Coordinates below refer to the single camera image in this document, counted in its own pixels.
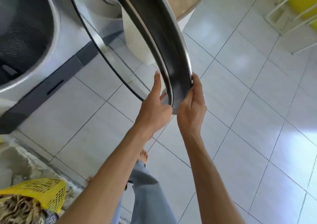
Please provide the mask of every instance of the right hand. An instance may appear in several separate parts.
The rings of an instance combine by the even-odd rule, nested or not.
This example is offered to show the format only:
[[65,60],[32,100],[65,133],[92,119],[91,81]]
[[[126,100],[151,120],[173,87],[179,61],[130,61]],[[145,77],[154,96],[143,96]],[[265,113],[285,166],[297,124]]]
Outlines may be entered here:
[[177,123],[182,136],[200,136],[201,125],[207,110],[203,86],[198,75],[192,75],[193,87],[179,106]]

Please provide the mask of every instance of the light blue jeans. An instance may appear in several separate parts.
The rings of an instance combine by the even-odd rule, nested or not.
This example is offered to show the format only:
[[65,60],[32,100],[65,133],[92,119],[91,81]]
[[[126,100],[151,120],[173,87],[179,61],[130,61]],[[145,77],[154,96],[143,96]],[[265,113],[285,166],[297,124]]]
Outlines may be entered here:
[[[177,224],[176,218],[159,182],[151,176],[142,161],[137,161],[129,180],[135,194],[131,224]],[[122,197],[119,200],[111,224],[118,224]]]

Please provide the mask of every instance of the forearm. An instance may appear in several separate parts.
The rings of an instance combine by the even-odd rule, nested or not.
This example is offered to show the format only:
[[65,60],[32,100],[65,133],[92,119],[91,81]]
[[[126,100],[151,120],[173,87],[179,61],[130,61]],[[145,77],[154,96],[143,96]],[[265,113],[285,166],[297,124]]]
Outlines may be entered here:
[[194,176],[202,224],[244,224],[200,135],[185,137]]
[[149,139],[133,126],[58,224],[110,223],[137,158]]

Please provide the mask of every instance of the hand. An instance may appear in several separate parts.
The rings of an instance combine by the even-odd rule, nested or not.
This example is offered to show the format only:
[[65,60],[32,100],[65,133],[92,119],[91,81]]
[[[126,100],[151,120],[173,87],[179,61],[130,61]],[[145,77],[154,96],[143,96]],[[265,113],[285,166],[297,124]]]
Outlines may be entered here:
[[135,125],[142,126],[144,130],[147,130],[150,138],[168,123],[173,112],[170,105],[162,105],[161,101],[166,94],[160,96],[160,93],[161,78],[160,73],[156,71],[152,90],[142,102],[140,112],[135,120]]
[[207,110],[203,94],[203,86],[198,75],[193,73],[193,87],[179,106],[177,123],[182,136],[200,136],[201,125]]

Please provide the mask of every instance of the finger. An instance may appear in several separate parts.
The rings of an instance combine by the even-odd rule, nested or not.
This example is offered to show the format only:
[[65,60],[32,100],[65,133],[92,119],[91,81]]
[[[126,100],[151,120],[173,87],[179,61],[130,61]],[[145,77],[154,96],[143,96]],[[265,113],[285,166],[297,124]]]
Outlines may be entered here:
[[193,97],[194,97],[194,87],[192,87],[188,91],[188,93],[187,93],[185,99],[183,100],[183,102],[186,103],[188,106],[191,106],[192,105],[192,101],[193,101]]
[[198,75],[196,75],[194,72],[192,75],[192,79],[193,79],[193,84],[194,84],[194,89],[195,89],[194,98],[204,99],[203,85],[201,84]]
[[161,77],[160,77],[160,72],[158,70],[155,72],[155,75],[154,75],[154,84],[153,84],[151,93],[158,96],[161,93]]
[[159,100],[162,102],[166,97],[166,93],[161,94],[161,96],[159,97]]

